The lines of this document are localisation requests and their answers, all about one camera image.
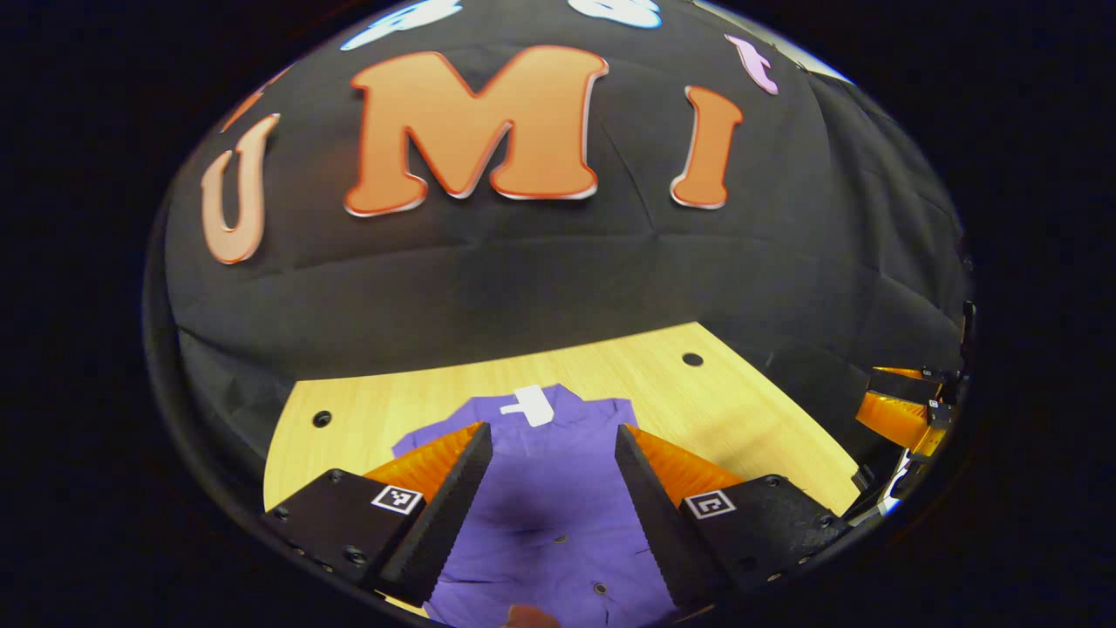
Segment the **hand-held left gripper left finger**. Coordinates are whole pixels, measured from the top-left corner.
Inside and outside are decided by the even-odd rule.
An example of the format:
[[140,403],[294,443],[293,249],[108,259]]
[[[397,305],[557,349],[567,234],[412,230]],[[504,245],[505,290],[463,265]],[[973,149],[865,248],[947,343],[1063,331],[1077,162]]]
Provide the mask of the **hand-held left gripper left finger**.
[[492,460],[475,422],[365,474],[330,468],[266,509],[262,525],[304,561],[401,603],[433,596]]

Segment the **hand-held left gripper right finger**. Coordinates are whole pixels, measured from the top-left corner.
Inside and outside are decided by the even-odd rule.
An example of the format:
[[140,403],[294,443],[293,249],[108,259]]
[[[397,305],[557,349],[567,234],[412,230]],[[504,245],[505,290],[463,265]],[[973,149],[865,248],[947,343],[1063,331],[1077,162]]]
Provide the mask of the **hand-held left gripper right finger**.
[[741,480],[631,425],[617,428],[615,461],[683,611],[789,584],[850,531],[781,474]]

